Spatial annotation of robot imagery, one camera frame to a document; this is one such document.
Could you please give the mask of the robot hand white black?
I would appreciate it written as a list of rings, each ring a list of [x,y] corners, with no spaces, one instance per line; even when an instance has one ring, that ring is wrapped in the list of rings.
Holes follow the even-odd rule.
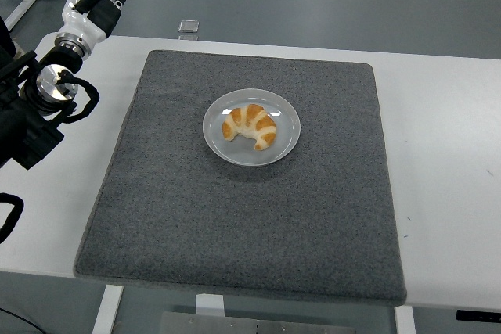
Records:
[[[87,49],[108,38],[127,0],[67,0],[59,36],[70,35]]]

